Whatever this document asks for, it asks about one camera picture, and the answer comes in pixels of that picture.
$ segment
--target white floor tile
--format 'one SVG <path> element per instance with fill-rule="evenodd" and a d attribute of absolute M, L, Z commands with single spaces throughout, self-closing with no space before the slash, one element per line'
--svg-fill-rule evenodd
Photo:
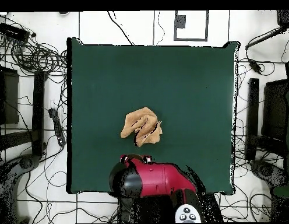
<path fill-rule="evenodd" d="M 138 45 L 152 45 L 153 11 L 109 11 L 128 39 Z M 112 22 L 107 11 L 80 13 L 80 39 L 84 44 L 129 45 L 125 35 Z"/>
<path fill-rule="evenodd" d="M 78 223 L 106 223 L 117 212 L 117 204 L 78 203 Z"/>
<path fill-rule="evenodd" d="M 185 29 L 195 30 L 198 23 L 187 23 L 188 15 L 195 15 L 196 11 L 193 13 L 189 12 L 178 12 L 179 15 L 186 15 L 186 26 L 193 25 L 194 27 L 187 26 Z M 211 10 L 209 11 L 209 26 L 208 26 L 208 38 L 207 41 L 174 41 L 174 20 L 175 11 L 174 10 L 157 10 L 155 12 L 155 42 L 154 45 L 160 46 L 212 46 L 212 47 L 222 47 L 228 41 L 228 10 Z M 198 31 L 193 33 L 196 37 L 200 38 L 201 34 Z"/>

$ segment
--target black stand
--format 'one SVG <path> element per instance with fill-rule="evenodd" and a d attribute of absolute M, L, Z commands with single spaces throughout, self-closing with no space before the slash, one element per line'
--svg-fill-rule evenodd
<path fill-rule="evenodd" d="M 250 44 L 246 45 L 245 49 L 247 50 L 249 47 L 255 46 L 256 44 L 259 44 L 269 38 L 272 38 L 274 36 L 277 36 L 278 34 L 284 33 L 287 29 L 281 27 L 280 29 L 277 29 L 276 31 L 268 34 L 267 36 L 264 36 L 263 38 L 260 38 L 259 40 L 256 40 L 254 42 L 251 42 Z"/>
<path fill-rule="evenodd" d="M 4 105 L 4 93 L 1 91 L 4 85 L 3 73 L 0 66 L 0 110 Z M 44 128 L 44 82 L 46 75 L 43 71 L 34 74 L 34 99 L 33 99 L 33 129 L 22 132 L 14 132 L 1 135 L 1 151 L 21 144 L 31 142 L 32 154 L 17 157 L 8 163 L 1 164 L 0 157 L 0 224 L 19 223 L 16 210 L 17 186 L 20 177 L 35 169 L 43 155 L 45 144 L 43 143 Z"/>

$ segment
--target cable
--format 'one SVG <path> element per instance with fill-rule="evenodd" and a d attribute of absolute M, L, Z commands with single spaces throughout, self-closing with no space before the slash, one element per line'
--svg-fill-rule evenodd
<path fill-rule="evenodd" d="M 158 19 L 157 19 L 157 23 L 158 23 L 159 27 L 161 27 L 161 25 L 160 25 L 160 23 L 159 23 L 160 12 L 161 12 L 161 11 L 159 11 Z M 163 27 L 161 27 L 161 29 L 162 29 L 162 31 L 163 31 L 163 36 L 162 36 L 162 39 L 157 42 L 156 46 L 159 44 L 159 42 L 163 41 L 163 38 L 164 38 L 164 35 L 165 35 L 165 31 L 164 31 Z"/>
<path fill-rule="evenodd" d="M 107 11 L 107 13 L 108 13 L 108 16 L 110 17 L 111 21 L 112 21 L 114 24 L 116 24 L 119 29 L 121 29 L 122 33 L 125 35 L 126 39 L 129 41 L 130 45 L 134 46 L 134 43 L 132 43 L 132 42 L 130 41 L 130 39 L 127 37 L 126 33 L 122 30 L 122 28 L 119 26 L 119 24 L 117 24 L 117 23 L 113 20 L 113 18 L 111 18 L 110 12 Z"/>
<path fill-rule="evenodd" d="M 283 51 L 282 56 L 281 56 L 281 58 L 280 58 L 280 61 L 281 61 L 281 62 L 283 62 L 282 58 L 283 58 L 283 55 L 286 53 L 287 44 L 286 44 L 286 46 L 284 47 L 284 51 Z"/>

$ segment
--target tile grout line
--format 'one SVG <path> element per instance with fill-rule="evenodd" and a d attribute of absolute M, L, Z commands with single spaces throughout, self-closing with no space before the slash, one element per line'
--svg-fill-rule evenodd
<path fill-rule="evenodd" d="M 153 20 L 153 46 L 154 46 L 154 42 L 155 42 L 155 11 L 154 11 L 154 20 Z"/>
<path fill-rule="evenodd" d="M 80 12 L 78 12 L 78 39 L 80 40 Z"/>
<path fill-rule="evenodd" d="M 6 67 L 6 52 L 5 52 L 4 55 L 5 55 L 4 58 L 5 58 L 5 67 Z M 6 121 L 5 121 L 4 127 L 5 127 L 5 135 L 6 135 Z M 6 149 L 5 149 L 4 154 L 5 154 L 5 163 L 6 163 L 6 162 L 7 162 L 7 159 L 6 159 Z"/>
<path fill-rule="evenodd" d="M 77 211 L 78 211 L 78 194 L 76 194 L 76 214 L 75 214 L 75 224 L 77 224 Z"/>
<path fill-rule="evenodd" d="M 227 42 L 230 40 L 230 20 L 231 20 L 231 10 L 228 10 L 228 29 L 227 29 Z"/>

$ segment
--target floor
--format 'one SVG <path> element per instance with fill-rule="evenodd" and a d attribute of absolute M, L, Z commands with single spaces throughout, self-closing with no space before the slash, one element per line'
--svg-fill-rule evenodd
<path fill-rule="evenodd" d="M 180 38 L 204 38 L 202 23 L 205 23 L 205 12 L 201 11 L 179 11 L 179 15 L 186 15 L 187 24 L 185 30 L 179 30 L 177 37 Z M 239 41 L 239 60 L 246 58 L 245 46 L 254 37 L 277 28 L 277 16 L 275 10 L 211 10 L 209 11 L 209 28 L 207 42 L 201 41 L 174 41 L 174 11 L 140 11 L 140 12 L 110 12 L 111 17 L 119 23 L 128 39 L 134 44 L 158 45 L 158 46 L 214 46 L 222 47 L 227 41 Z M 61 16 L 58 12 L 32 12 L 14 13 L 11 12 L 4 19 L 0 17 L 0 23 L 19 23 L 22 26 L 36 33 L 38 43 L 46 43 L 55 47 L 61 54 L 66 49 L 67 37 L 78 37 L 85 44 L 129 44 L 121 30 L 113 23 L 107 12 L 70 12 Z M 248 57 L 257 61 L 280 62 L 289 60 L 289 30 L 284 34 L 264 41 L 248 50 Z M 16 66 L 11 64 L 12 56 L 8 55 L 9 50 L 3 57 L 2 65 L 18 70 L 19 83 L 19 106 L 26 124 L 31 128 L 32 107 L 29 101 L 33 98 L 33 78 L 25 74 Z M 249 78 L 260 79 L 260 102 L 263 100 L 263 88 L 266 82 L 286 78 L 284 64 L 263 63 L 262 74 L 259 75 L 250 70 L 246 59 L 239 63 L 239 74 L 242 80 L 239 89 L 237 107 L 237 143 L 238 149 L 243 150 L 245 137 L 244 126 L 246 125 L 246 98 L 247 82 Z M 45 85 L 45 108 L 54 107 L 58 104 L 59 95 L 63 89 L 63 77 L 58 72 L 51 76 Z M 66 119 L 66 105 L 64 111 L 59 112 L 61 121 Z M 259 131 L 262 126 L 262 103 L 259 109 Z M 25 128 L 20 119 L 17 125 L 6 125 L 2 127 L 2 133 L 20 131 Z M 45 113 L 44 140 L 48 141 L 47 157 L 59 151 L 56 137 L 54 135 L 52 119 Z M 5 160 L 19 156 L 20 153 L 30 153 L 30 144 L 20 145 L 2 152 Z M 264 154 L 258 152 L 258 158 Z M 231 196 L 216 194 L 220 204 L 224 220 L 226 222 L 267 222 L 270 212 L 270 193 L 264 181 L 256 178 L 249 170 L 249 165 L 237 152 L 237 168 L 235 169 L 234 184 L 236 193 Z M 110 218 L 116 208 L 117 201 L 106 193 L 83 192 L 78 195 L 69 195 L 65 191 L 66 184 L 66 159 L 65 149 L 46 161 L 32 171 L 28 186 L 29 193 L 42 202 L 42 210 L 38 214 L 41 205 L 30 198 L 24 188 L 28 180 L 25 174 L 19 183 L 17 205 L 20 216 L 31 217 L 30 223 L 36 217 L 34 223 L 100 223 Z M 274 162 L 278 167 L 283 166 L 283 161 L 275 154 L 270 154 L 266 159 Z M 251 199 L 252 208 L 249 208 L 248 201 Z"/>

